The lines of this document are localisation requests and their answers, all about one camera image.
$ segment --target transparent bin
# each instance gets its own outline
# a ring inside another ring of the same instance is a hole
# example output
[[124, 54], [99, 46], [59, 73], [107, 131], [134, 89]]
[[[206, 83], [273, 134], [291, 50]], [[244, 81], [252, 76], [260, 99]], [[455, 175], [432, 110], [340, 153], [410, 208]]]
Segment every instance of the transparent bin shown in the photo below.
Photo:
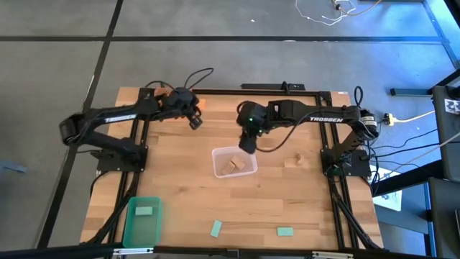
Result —
[[[255, 155], [250, 155], [244, 152], [239, 147], [221, 147], [216, 148], [212, 152], [214, 175], [217, 178], [229, 178], [236, 176], [247, 176], [257, 171], [257, 161]], [[233, 172], [227, 175], [221, 175], [221, 171], [229, 164], [230, 160], [238, 157], [243, 163], [244, 167], [241, 171], [235, 168]]]

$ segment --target mint green block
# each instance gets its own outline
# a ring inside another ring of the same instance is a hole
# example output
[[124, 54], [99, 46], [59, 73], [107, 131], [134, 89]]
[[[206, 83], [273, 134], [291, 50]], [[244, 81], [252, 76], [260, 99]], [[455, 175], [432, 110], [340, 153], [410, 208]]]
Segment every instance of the mint green block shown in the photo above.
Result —
[[134, 213], [136, 216], [147, 216], [147, 215], [152, 215], [153, 214], [153, 208], [152, 207], [136, 207], [136, 213]]
[[278, 227], [278, 237], [292, 237], [294, 229], [292, 227]]
[[222, 222], [220, 222], [218, 220], [214, 220], [213, 229], [211, 230], [211, 236], [212, 237], [218, 237], [219, 232], [221, 231], [221, 227], [222, 227]]

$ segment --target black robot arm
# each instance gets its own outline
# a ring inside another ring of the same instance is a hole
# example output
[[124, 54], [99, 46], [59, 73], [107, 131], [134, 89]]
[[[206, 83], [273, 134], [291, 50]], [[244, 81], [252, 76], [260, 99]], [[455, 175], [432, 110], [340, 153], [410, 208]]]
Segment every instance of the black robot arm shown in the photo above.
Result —
[[135, 104], [74, 114], [59, 124], [60, 134], [65, 145], [101, 147], [100, 152], [91, 153], [99, 159], [100, 171], [138, 171], [145, 164], [144, 147], [128, 137], [118, 139], [94, 130], [102, 124], [133, 119], [151, 122], [180, 117], [187, 117], [190, 127], [196, 130], [202, 123], [198, 102], [197, 96], [186, 88], [156, 96], [153, 88], [141, 88]]
[[308, 106], [294, 100], [269, 101], [267, 106], [262, 106], [253, 101], [244, 101], [238, 105], [237, 111], [236, 122], [242, 127], [239, 147], [250, 154], [255, 150], [268, 151], [257, 148], [257, 137], [278, 127], [297, 127], [304, 122], [348, 124], [353, 132], [344, 145], [336, 147], [337, 155], [355, 150], [364, 141], [378, 136], [374, 115], [357, 106]]
[[[336, 168], [340, 168], [342, 176], [370, 176], [369, 159], [363, 150], [357, 147], [378, 136], [377, 123], [374, 115], [357, 106], [329, 107], [308, 106], [300, 101], [270, 101], [267, 106], [244, 101], [236, 108], [236, 122], [242, 127], [239, 147], [247, 153], [255, 150], [272, 152], [278, 149], [289, 138], [295, 127], [304, 122], [345, 123], [352, 128], [349, 136], [330, 149], [321, 150], [323, 172], [331, 187], [332, 198], [339, 205], [351, 227], [357, 233], [366, 249], [379, 249], [364, 232], [354, 218], [348, 206], [343, 202], [334, 183]], [[277, 147], [263, 150], [257, 147], [257, 137], [270, 133], [278, 127], [293, 127], [288, 136]]]

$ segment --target concrete floor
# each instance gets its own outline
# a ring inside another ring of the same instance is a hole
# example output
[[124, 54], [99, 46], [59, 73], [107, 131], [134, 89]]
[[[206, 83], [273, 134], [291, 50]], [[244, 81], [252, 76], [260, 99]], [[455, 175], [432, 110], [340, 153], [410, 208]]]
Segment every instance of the concrete floor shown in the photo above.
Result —
[[[353, 2], [358, 9], [371, 4]], [[105, 35], [115, 3], [0, 0], [0, 36]], [[439, 1], [430, 4], [442, 9]], [[312, 17], [335, 14], [329, 13], [330, 1], [301, 1], [299, 7]], [[125, 1], [114, 34], [436, 36], [418, 3], [383, 3], [368, 14], [327, 27], [299, 17], [293, 0]], [[31, 248], [37, 241], [66, 150], [58, 123], [81, 109], [101, 46], [100, 42], [0, 42], [0, 118], [4, 122], [0, 160], [29, 169], [26, 174], [0, 173], [0, 204], [4, 208], [0, 213], [0, 250]], [[238, 88], [241, 83], [288, 81], [304, 83], [310, 90], [352, 93], [360, 85], [364, 89], [362, 106], [380, 116], [392, 112], [398, 118], [428, 112], [433, 105], [430, 99], [391, 97], [390, 88], [428, 88], [454, 70], [438, 43], [113, 42], [93, 106], [112, 106], [120, 86], [140, 87], [151, 80], [181, 85], [191, 72], [210, 66], [216, 71], [200, 87]], [[435, 128], [433, 115], [382, 127], [375, 145], [400, 144]], [[408, 147], [436, 141], [432, 134]], [[402, 163], [423, 151], [386, 160]], [[423, 165], [439, 157], [437, 153], [416, 163]], [[95, 167], [90, 155], [77, 157], [50, 245], [78, 243]], [[385, 240], [391, 238], [384, 236], [386, 247], [395, 245]]]

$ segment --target wooden tabletop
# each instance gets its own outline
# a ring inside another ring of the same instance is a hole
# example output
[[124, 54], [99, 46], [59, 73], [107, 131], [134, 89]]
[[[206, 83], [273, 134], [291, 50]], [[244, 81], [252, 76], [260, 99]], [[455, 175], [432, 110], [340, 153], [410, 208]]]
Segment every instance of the wooden tabletop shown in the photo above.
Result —
[[[117, 106], [133, 104], [138, 88], [120, 88]], [[350, 105], [347, 93], [333, 92], [333, 105]], [[331, 197], [322, 174], [317, 123], [304, 123], [282, 148], [256, 153], [258, 171], [250, 176], [220, 179], [213, 174], [211, 151], [236, 146], [241, 128], [236, 106], [251, 100], [266, 105], [285, 96], [199, 95], [206, 100], [203, 124], [197, 130], [184, 119], [151, 122], [148, 160], [139, 181], [138, 196], [158, 196], [164, 209], [159, 245], [181, 247], [245, 247], [282, 249], [337, 249]], [[315, 105], [312, 97], [289, 99]], [[132, 122], [111, 124], [109, 134], [128, 137]], [[138, 136], [142, 123], [139, 124]], [[278, 145], [290, 129], [279, 128], [258, 139], [259, 147]], [[350, 133], [338, 125], [340, 140]], [[329, 132], [329, 143], [332, 137]], [[305, 161], [295, 164], [295, 154]], [[94, 186], [81, 241], [93, 237], [114, 209], [120, 173], [108, 173]], [[354, 216], [378, 245], [382, 238], [368, 185], [348, 177]], [[350, 246], [346, 219], [345, 242]], [[116, 239], [124, 228], [121, 216]], [[214, 220], [223, 222], [218, 238], [210, 236]], [[293, 227], [294, 236], [278, 237], [277, 227]]]

